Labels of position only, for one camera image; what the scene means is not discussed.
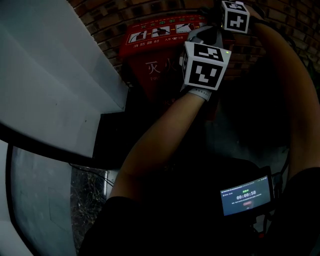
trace hand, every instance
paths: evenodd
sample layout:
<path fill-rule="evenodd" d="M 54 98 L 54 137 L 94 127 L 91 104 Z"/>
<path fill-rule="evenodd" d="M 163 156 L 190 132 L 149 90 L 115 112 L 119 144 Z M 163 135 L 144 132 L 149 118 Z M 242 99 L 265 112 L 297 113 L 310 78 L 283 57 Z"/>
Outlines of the hand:
<path fill-rule="evenodd" d="M 256 17 L 259 20 L 264 20 L 251 6 L 245 4 L 245 7 L 249 11 L 250 16 Z"/>

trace small display device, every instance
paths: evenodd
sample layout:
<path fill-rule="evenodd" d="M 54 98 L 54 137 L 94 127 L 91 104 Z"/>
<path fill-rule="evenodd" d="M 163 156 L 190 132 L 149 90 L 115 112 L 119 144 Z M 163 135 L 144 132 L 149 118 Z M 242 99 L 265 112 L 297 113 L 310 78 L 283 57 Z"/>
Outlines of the small display device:
<path fill-rule="evenodd" d="M 233 215 L 271 201 L 268 176 L 220 191 L 223 215 Z"/>

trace digital screen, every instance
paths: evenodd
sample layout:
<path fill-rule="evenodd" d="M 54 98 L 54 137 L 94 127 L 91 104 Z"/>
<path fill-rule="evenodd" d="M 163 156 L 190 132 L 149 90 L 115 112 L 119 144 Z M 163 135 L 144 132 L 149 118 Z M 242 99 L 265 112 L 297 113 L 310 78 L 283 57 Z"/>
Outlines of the digital screen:
<path fill-rule="evenodd" d="M 220 191 L 223 215 L 237 214 L 271 201 L 268 177 Z"/>

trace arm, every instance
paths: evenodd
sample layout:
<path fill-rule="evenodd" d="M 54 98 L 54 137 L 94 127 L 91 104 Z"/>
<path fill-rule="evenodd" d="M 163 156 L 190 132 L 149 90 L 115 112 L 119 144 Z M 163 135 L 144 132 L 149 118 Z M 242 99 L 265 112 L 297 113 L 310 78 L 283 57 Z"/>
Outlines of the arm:
<path fill-rule="evenodd" d="M 141 201 L 143 180 L 171 158 L 205 100 L 187 93 L 140 138 L 126 157 L 110 197 Z"/>
<path fill-rule="evenodd" d="M 283 88 L 290 119 L 290 179 L 302 170 L 320 167 L 320 105 L 308 71 L 284 38 L 261 23 L 254 25 L 254 32 L 270 57 Z"/>

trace white wrist strap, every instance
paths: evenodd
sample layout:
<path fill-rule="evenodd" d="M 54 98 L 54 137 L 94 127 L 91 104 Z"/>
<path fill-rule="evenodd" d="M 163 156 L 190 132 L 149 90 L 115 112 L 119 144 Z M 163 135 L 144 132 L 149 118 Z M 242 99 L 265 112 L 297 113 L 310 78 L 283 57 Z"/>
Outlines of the white wrist strap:
<path fill-rule="evenodd" d="M 190 91 L 188 91 L 188 93 L 197 95 L 197 96 L 205 99 L 206 101 L 209 101 L 210 96 L 211 96 L 210 90 L 204 89 L 204 88 L 199 88 L 199 87 L 192 88 Z"/>

